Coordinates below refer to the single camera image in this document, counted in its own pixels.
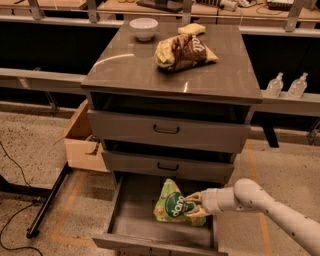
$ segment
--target concrete floor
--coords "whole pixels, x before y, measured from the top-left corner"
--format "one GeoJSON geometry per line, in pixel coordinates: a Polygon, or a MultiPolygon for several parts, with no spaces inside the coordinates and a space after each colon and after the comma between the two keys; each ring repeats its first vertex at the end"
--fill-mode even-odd
{"type": "MultiPolygon", "coordinates": [[[[0,102],[0,141],[24,169],[31,185],[51,188],[54,184],[66,162],[63,142],[54,142],[71,115],[72,110],[61,109],[51,117],[47,107],[0,102]]],[[[252,178],[280,202],[320,222],[320,147],[308,145],[304,132],[276,133],[278,149],[269,147],[261,129],[252,129],[228,185],[239,178],[252,178]]],[[[20,170],[0,152],[0,173],[9,182],[24,184],[20,170]]],[[[103,232],[113,193],[110,174],[74,169],[39,227],[38,237],[25,237],[39,209],[34,206],[13,219],[2,241],[7,247],[37,247],[43,255],[116,255],[115,251],[97,248],[91,240],[103,232]]],[[[0,192],[0,228],[29,203],[24,197],[0,192]]],[[[218,216],[218,242],[219,251],[230,256],[308,255],[261,213],[226,212],[218,216]]],[[[8,252],[0,247],[0,255],[39,254],[32,250],[8,252]]]]}

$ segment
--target green snack bag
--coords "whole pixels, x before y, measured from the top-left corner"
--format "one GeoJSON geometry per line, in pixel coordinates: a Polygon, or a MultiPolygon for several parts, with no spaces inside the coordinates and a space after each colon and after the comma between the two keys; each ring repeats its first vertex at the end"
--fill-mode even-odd
{"type": "Polygon", "coordinates": [[[206,223],[206,217],[189,218],[184,215],[185,212],[192,211],[196,207],[196,203],[186,202],[186,199],[173,180],[167,179],[162,187],[160,198],[154,208],[153,214],[158,221],[189,221],[192,226],[202,226],[206,223]]]}

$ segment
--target brown snack bag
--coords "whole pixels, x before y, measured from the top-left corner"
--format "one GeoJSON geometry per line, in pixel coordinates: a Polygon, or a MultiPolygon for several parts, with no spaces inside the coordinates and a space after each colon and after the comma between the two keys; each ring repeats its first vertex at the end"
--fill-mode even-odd
{"type": "Polygon", "coordinates": [[[171,72],[217,60],[218,57],[192,34],[160,41],[155,52],[156,64],[171,72]]]}

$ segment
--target drawer cabinet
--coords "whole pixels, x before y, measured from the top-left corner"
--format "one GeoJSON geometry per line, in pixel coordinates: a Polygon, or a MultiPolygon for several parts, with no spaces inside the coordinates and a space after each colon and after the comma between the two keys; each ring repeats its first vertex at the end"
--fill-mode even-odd
{"type": "Polygon", "coordinates": [[[159,23],[154,39],[142,43],[125,23],[83,81],[93,134],[116,185],[106,228],[93,238],[98,247],[226,255],[218,252],[215,217],[192,227],[157,222],[153,209],[167,178],[184,195],[229,181],[250,130],[251,106],[262,95],[238,27],[206,25],[199,36],[215,49],[218,64],[160,72],[154,50],[179,26],[159,23]]]}

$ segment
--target black tripod leg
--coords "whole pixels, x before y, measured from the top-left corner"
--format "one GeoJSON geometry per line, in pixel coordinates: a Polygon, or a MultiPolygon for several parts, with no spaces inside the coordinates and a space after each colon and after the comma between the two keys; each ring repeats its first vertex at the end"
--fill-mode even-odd
{"type": "Polygon", "coordinates": [[[30,239],[38,234],[38,227],[39,227],[42,219],[44,218],[45,214],[47,213],[47,211],[50,207],[50,204],[51,204],[52,200],[54,199],[55,195],[57,194],[64,178],[66,177],[68,172],[70,172],[70,170],[71,170],[71,168],[68,166],[68,163],[66,163],[66,165],[63,167],[58,179],[56,180],[55,184],[53,185],[53,187],[51,189],[51,193],[47,197],[46,201],[44,202],[41,209],[39,210],[36,218],[34,219],[32,225],[28,229],[28,232],[26,235],[27,238],[30,239]]]}

